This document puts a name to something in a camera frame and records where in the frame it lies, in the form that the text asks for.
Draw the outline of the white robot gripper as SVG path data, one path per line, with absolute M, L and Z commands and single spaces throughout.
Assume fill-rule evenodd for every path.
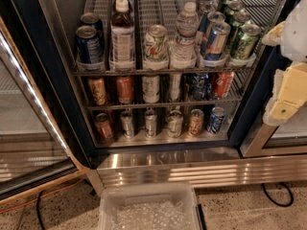
M 275 71 L 272 97 L 263 115 L 266 125 L 278 127 L 307 102 L 307 63 L 304 62 L 307 60 L 307 0 L 300 0 L 285 22 L 264 35 L 262 43 L 267 46 L 281 43 L 282 56 L 294 61 L 285 71 Z

